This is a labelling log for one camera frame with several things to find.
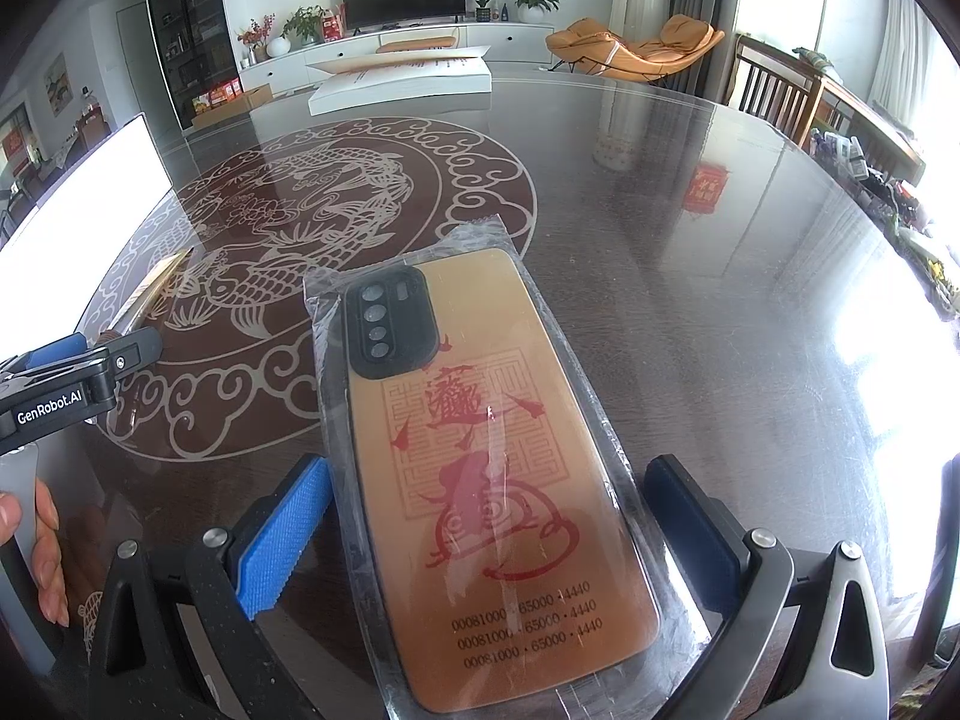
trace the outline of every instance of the human hand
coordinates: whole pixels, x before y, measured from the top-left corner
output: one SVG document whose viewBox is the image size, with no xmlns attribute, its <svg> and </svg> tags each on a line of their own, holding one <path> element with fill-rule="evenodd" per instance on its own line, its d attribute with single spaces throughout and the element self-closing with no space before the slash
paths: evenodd
<svg viewBox="0 0 960 720">
<path fill-rule="evenodd" d="M 50 488 L 37 479 L 37 543 L 34 545 L 31 564 L 34 576 L 40 584 L 37 599 L 40 611 L 52 623 L 64 627 L 70 624 L 66 608 L 64 569 L 61 566 L 61 548 L 56 541 L 59 516 L 56 514 Z M 9 493 L 0 493 L 0 544 L 6 544 L 16 532 L 23 517 L 19 501 Z"/>
</svg>

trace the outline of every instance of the screw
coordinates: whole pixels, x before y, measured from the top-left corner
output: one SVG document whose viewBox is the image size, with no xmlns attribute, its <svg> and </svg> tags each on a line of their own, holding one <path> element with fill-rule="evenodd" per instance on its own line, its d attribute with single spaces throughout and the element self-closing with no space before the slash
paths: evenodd
<svg viewBox="0 0 960 720">
<path fill-rule="evenodd" d="M 227 543 L 227 531 L 223 528 L 210 528 L 203 534 L 203 545 L 212 549 L 222 547 Z"/>
<path fill-rule="evenodd" d="M 136 555 L 136 541 L 132 538 L 124 541 L 117 547 L 117 557 L 120 557 L 121 560 L 126 560 L 128 557 L 133 557 L 134 555 Z"/>
<path fill-rule="evenodd" d="M 846 557 L 847 560 L 860 560 L 860 558 L 863 557 L 863 550 L 860 549 L 860 545 L 855 541 L 841 541 L 840 554 Z"/>
<path fill-rule="evenodd" d="M 755 543 L 760 549 L 770 549 L 776 546 L 776 536 L 766 528 L 756 528 L 750 532 L 750 541 Z"/>
</svg>

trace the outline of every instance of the dining table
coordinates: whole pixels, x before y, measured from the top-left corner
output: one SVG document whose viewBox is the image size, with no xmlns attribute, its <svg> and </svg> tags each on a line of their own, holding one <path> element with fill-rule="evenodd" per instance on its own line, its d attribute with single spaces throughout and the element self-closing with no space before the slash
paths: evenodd
<svg viewBox="0 0 960 720">
<path fill-rule="evenodd" d="M 232 527 L 302 455 L 325 454 L 304 274 L 377 263 L 490 215 L 635 471 L 672 454 L 747 528 L 803 550 L 856 542 L 892 695 L 915 677 L 906 652 L 941 472 L 960 451 L 955 329 L 860 208 L 762 119 L 650 85 L 491 69 L 488 95 L 316 117 L 308 95 L 290 95 L 161 153 L 174 191 L 78 326 L 94 343 L 153 266 L 189 250 L 145 319 L 160 360 L 96 424 L 40 444 L 72 623 L 40 687 L 61 716 L 86 717 L 120 542 Z M 181 616 L 235 712 L 196 615 Z M 779 618 L 735 716 L 760 702 L 794 617 Z M 383 717 L 335 503 L 256 622 L 323 717 Z"/>
</svg>

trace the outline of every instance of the white vase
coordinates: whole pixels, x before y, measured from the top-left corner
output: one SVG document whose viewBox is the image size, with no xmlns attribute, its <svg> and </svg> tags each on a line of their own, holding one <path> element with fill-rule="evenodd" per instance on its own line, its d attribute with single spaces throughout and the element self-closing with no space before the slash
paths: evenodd
<svg viewBox="0 0 960 720">
<path fill-rule="evenodd" d="M 523 23 L 544 23 L 546 11 L 539 5 L 533 7 L 529 5 L 520 6 L 520 20 Z"/>
<path fill-rule="evenodd" d="M 270 43 L 267 43 L 267 54 L 270 55 L 272 59 L 276 59 L 278 56 L 283 56 L 285 53 L 290 50 L 290 41 L 287 40 L 283 35 L 280 35 L 278 38 L 272 39 Z"/>
</svg>

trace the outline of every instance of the cardboard box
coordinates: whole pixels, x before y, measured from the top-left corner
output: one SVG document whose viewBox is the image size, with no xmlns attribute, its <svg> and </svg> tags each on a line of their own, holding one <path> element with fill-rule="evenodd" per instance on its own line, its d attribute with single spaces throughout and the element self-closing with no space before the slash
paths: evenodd
<svg viewBox="0 0 960 720">
<path fill-rule="evenodd" d="M 273 98 L 274 93 L 270 91 L 270 84 L 258 86 L 239 95 L 235 100 L 229 100 L 228 103 L 198 114 L 193 118 L 193 125 L 195 129 L 203 129 L 210 127 L 210 124 L 219 124 L 225 119 L 250 113 L 253 108 L 260 108 L 261 105 L 270 103 Z"/>
</svg>

